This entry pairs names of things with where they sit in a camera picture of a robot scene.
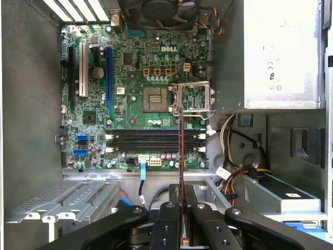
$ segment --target black fan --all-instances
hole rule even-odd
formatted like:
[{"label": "black fan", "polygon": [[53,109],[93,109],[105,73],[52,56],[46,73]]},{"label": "black fan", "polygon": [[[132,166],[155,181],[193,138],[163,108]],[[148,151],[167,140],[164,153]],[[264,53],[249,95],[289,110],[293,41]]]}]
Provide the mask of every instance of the black fan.
[{"label": "black fan", "polygon": [[118,0],[129,29],[191,30],[201,0]]}]

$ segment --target black pcie slot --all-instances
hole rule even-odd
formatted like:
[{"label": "black pcie slot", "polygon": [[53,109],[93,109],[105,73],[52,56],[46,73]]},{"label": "black pcie slot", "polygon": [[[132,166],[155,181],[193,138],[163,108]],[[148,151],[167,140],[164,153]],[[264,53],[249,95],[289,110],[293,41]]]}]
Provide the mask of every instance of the black pcie slot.
[{"label": "black pcie slot", "polygon": [[67,165],[67,153],[61,152],[61,165],[66,166]]},{"label": "black pcie slot", "polygon": [[94,64],[96,66],[100,66],[101,56],[100,56],[99,47],[93,47],[93,53],[94,53]]},{"label": "black pcie slot", "polygon": [[74,112],[74,106],[75,106],[75,99],[76,99],[76,93],[75,93],[75,70],[76,70],[76,53],[75,48],[70,46],[68,48],[68,99],[70,103],[71,112]]}]

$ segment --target white pci slot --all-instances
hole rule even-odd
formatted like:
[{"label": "white pci slot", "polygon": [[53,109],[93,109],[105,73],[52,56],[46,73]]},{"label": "white pci slot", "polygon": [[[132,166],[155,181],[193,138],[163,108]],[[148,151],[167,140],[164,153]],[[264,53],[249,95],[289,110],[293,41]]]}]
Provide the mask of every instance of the white pci slot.
[{"label": "white pci slot", "polygon": [[89,63],[89,47],[86,43],[80,43],[79,95],[84,97],[88,97],[89,94],[88,63]]}]

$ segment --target blue pcie slot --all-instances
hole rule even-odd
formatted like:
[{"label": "blue pcie slot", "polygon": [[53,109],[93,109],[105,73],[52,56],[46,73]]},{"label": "blue pcie slot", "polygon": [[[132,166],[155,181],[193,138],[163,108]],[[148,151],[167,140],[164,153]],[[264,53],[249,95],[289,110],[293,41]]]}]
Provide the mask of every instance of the blue pcie slot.
[{"label": "blue pcie slot", "polygon": [[78,141],[88,141],[88,135],[77,135],[76,139]]},{"label": "blue pcie slot", "polygon": [[108,104],[109,114],[112,114],[112,48],[106,48],[105,54],[105,92],[106,102]]},{"label": "blue pcie slot", "polygon": [[73,155],[88,155],[88,150],[87,149],[74,149],[73,150]]}]

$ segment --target wire bundle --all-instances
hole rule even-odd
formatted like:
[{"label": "wire bundle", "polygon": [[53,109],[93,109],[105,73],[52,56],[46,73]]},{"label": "wire bundle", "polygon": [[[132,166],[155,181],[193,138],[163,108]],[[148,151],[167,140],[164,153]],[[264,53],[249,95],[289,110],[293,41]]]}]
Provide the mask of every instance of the wire bundle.
[{"label": "wire bundle", "polygon": [[132,205],[134,205],[134,203],[133,203],[133,201],[131,200],[129,194],[127,194],[127,192],[126,192],[124,189],[122,189],[122,188],[119,188],[119,189],[120,189],[121,192],[123,192],[123,193],[125,194],[127,200],[128,200],[130,203],[132,203]]},{"label": "wire bundle", "polygon": [[203,22],[195,22],[196,25],[200,25],[206,29],[209,29],[212,33],[217,34],[217,35],[222,35],[224,33],[223,28],[221,27],[221,19],[220,19],[220,14],[219,12],[215,9],[212,8],[216,17],[216,27],[213,28],[213,26],[207,26]]},{"label": "wire bundle", "polygon": [[[244,139],[252,142],[255,145],[255,147],[260,150],[260,152],[263,156],[263,159],[265,160],[265,165],[268,166],[266,153],[265,153],[264,149],[261,147],[261,145],[259,145],[257,141],[248,137],[247,135],[245,135],[241,132],[238,132],[236,130],[233,130],[233,123],[234,123],[235,119],[236,119],[235,114],[228,117],[226,119],[226,121],[224,122],[224,124],[222,125],[221,130],[220,130],[220,143],[221,143],[222,151],[224,153],[224,161],[223,161],[222,167],[224,169],[227,169],[228,163],[230,163],[236,169],[236,171],[234,173],[232,173],[227,180],[221,179],[220,182],[217,184],[219,190],[221,190],[221,192],[224,191],[224,194],[235,193],[234,183],[235,183],[236,178],[241,174],[248,173],[249,167],[253,168],[252,165],[241,167],[234,163],[234,160],[233,160],[233,157],[231,154],[231,150],[230,150],[232,134],[237,134],[237,135],[243,137]],[[257,169],[257,172],[270,172],[270,171],[267,169]],[[230,203],[234,206],[235,201],[232,200]]]}]

